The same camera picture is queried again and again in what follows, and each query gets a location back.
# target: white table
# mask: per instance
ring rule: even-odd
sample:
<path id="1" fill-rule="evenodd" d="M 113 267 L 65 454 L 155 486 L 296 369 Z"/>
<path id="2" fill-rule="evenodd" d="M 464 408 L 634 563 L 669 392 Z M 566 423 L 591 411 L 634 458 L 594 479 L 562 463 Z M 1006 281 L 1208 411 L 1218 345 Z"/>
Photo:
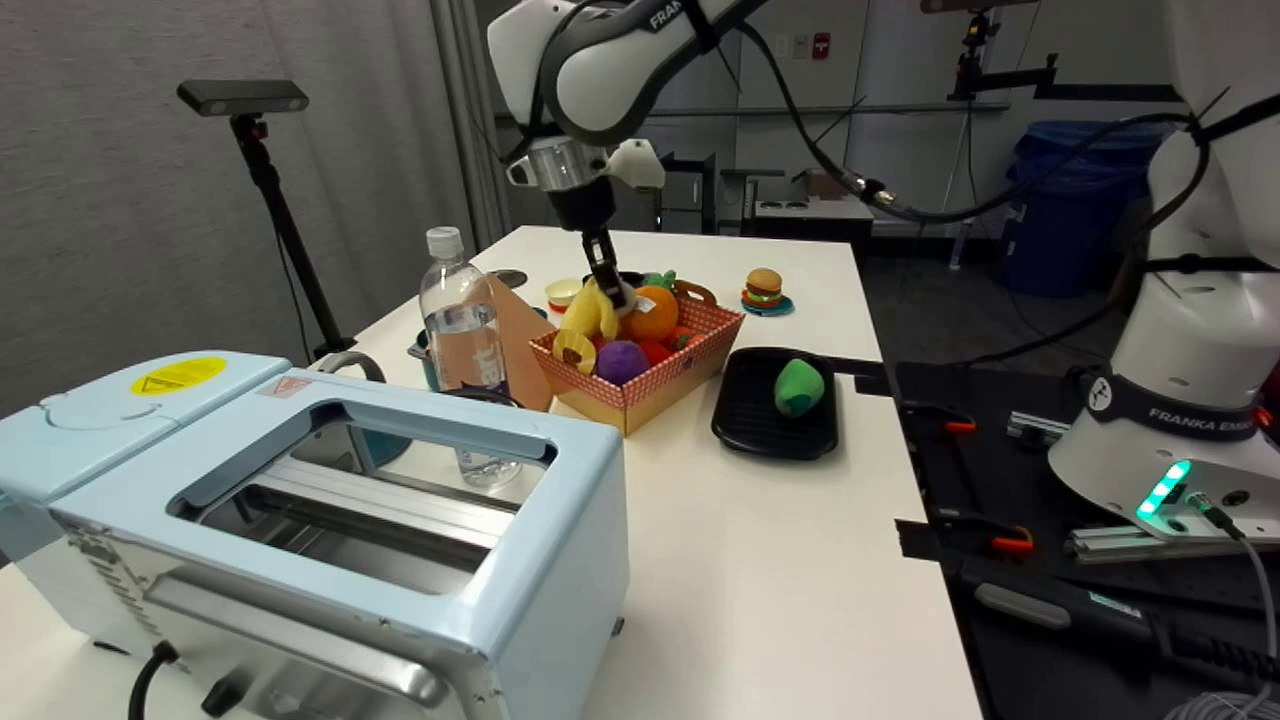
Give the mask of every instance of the white table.
<path id="1" fill-rule="evenodd" d="M 755 264 L 797 318 L 745 320 L 738 347 L 786 345 L 881 359 L 846 246 L 617 231 L 621 267 L 676 267 L 725 306 Z M 575 238 L 519 228 L 479 267 L 522 267 L 522 299 L 581 277 Z M 359 333 L 392 383 L 418 383 L 405 306 Z M 936 563 L 903 560 L 895 519 L 925 519 L 895 406 L 839 381 L 844 449 L 815 463 L 749 461 L 706 433 L 717 381 L 628 437 L 628 629 L 601 670 L 591 720 L 951 720 L 981 717 Z M 92 654 L 18 571 L 0 571 L 0 717 L 124 717 L 132 661 Z M 197 717 L 159 672 L 155 717 Z"/>

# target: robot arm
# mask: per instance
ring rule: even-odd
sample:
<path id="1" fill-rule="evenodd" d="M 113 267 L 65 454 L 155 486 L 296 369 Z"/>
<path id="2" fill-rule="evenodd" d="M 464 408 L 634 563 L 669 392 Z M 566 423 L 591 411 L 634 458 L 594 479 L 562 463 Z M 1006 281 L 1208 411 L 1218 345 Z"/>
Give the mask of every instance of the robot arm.
<path id="1" fill-rule="evenodd" d="M 1083 499 L 1145 531 L 1218 538 L 1196 499 L 1249 504 L 1233 519 L 1280 541 L 1280 445 L 1257 433 L 1257 387 L 1280 355 L 1280 3 L 1165 0 L 1171 81 L 1196 108 L 1187 133 L 1151 162 L 1151 200 L 1175 206 L 1151 228 L 1151 261 L 1229 261 L 1146 273 L 1117 355 L 1089 408 L 1047 454 Z"/>
<path id="2" fill-rule="evenodd" d="M 489 23 L 489 57 L 519 127 L 584 146 L 634 136 L 658 89 L 765 0 L 519 0 Z"/>

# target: green light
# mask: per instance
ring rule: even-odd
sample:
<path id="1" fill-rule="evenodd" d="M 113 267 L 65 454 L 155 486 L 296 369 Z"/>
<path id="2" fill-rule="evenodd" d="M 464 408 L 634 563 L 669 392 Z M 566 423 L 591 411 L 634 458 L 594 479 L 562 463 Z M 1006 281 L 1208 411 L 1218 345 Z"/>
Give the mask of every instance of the green light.
<path id="1" fill-rule="evenodd" d="M 1166 474 L 1151 486 L 1151 493 L 1145 496 L 1145 504 L 1135 507 L 1135 515 L 1154 515 L 1159 504 L 1193 476 L 1193 461 L 1175 461 L 1166 463 Z"/>
<path id="2" fill-rule="evenodd" d="M 1175 463 L 1166 463 L 1166 474 L 1165 474 L 1166 486 L 1178 486 L 1178 479 L 1187 479 L 1187 476 L 1193 476 L 1193 461 L 1175 461 Z"/>

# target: black plate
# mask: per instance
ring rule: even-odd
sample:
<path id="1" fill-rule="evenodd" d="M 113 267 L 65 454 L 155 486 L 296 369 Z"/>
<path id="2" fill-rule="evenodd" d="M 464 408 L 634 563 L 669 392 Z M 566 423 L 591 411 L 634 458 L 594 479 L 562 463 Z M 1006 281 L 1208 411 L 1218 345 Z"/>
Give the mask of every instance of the black plate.
<path id="1" fill-rule="evenodd" d="M 808 359 L 826 383 L 824 400 L 797 419 L 786 419 L 770 406 L 776 371 L 783 371 L 783 366 L 791 355 Z M 725 366 L 713 433 L 728 449 L 750 454 L 750 458 L 813 461 L 813 458 L 830 454 L 839 445 L 830 369 L 819 355 L 808 355 L 797 347 L 738 347 L 738 351 L 730 351 Z"/>

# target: wall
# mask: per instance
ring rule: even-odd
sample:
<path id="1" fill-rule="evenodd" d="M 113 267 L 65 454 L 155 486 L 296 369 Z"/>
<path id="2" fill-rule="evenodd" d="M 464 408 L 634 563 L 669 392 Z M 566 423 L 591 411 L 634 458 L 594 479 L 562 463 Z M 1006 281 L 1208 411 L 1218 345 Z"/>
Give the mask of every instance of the wall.
<path id="1" fill-rule="evenodd" d="M 464 226 L 418 0 L 11 0 L 0 416 L 180 347 L 305 355 L 264 206 L 226 124 L 175 102 L 187 75 L 293 75 L 310 95 L 267 117 L 267 146 L 342 333 L 416 288 L 424 226 Z"/>

